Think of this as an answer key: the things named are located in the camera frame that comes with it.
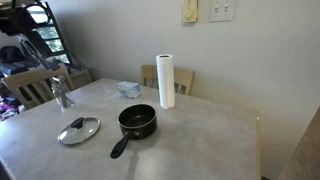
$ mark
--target saucepan handle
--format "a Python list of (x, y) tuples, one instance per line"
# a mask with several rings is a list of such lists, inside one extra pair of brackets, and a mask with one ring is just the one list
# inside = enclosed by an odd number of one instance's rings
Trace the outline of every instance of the saucepan handle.
[(123, 153), (124, 149), (126, 148), (129, 139), (134, 136), (133, 131), (127, 131), (124, 135), (124, 137), (114, 146), (110, 153), (110, 157), (112, 159), (117, 159), (118, 157), (121, 156)]

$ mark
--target window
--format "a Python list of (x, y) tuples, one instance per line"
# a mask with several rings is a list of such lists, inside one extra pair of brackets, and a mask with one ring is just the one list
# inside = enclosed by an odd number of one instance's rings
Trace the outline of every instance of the window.
[[(43, 6), (47, 7), (51, 12), (48, 3), (43, 3)], [(32, 6), (28, 8), (28, 11), (37, 23), (43, 23), (48, 20), (45, 11), (41, 7)], [(64, 44), (61, 33), (59, 32), (58, 25), (55, 23), (53, 15), (49, 24), (45, 25), (44, 27), (37, 28), (36, 31), (49, 46), (49, 48), (53, 52), (53, 56), (56, 59), (59, 59), (64, 63), (70, 63), (70, 56), (66, 51), (66, 46)]]

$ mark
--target lid knob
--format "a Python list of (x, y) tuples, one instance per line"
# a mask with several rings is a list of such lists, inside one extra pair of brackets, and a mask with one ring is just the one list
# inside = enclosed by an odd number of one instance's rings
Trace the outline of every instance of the lid knob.
[(75, 121), (73, 121), (73, 122), (71, 123), (71, 128), (77, 128), (77, 129), (82, 128), (82, 126), (83, 126), (83, 120), (84, 120), (83, 117), (76, 119)]

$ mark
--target paper towel roll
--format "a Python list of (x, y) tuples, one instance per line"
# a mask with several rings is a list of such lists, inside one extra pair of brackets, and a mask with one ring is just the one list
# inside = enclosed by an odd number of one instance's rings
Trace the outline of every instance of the paper towel roll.
[(157, 56), (156, 59), (160, 105), (164, 109), (168, 109), (175, 104), (173, 56), (163, 54)]

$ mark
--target chair back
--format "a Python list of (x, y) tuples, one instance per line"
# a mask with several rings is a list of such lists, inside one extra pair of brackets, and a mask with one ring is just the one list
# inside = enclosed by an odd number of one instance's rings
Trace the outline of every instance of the chair back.
[(54, 99), (50, 87), (51, 84), (57, 84), (57, 82), (52, 77), (64, 75), (69, 89), (75, 89), (66, 66), (64, 64), (59, 64), (59, 66), (60, 69), (56, 71), (32, 70), (6, 77), (2, 81), (27, 109), (31, 109)]

